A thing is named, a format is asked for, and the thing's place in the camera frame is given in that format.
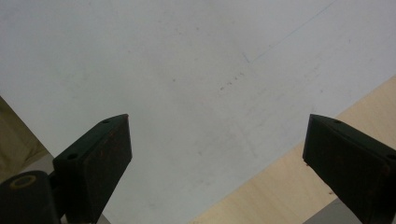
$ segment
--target light wood table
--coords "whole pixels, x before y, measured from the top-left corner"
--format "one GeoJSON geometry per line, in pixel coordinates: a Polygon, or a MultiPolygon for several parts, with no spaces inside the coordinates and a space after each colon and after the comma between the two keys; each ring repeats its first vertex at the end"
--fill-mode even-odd
{"type": "MultiPolygon", "coordinates": [[[[337,119],[396,148],[396,76],[337,119]]],[[[304,143],[191,221],[197,223],[303,223],[336,195],[305,164],[304,143]]]]}

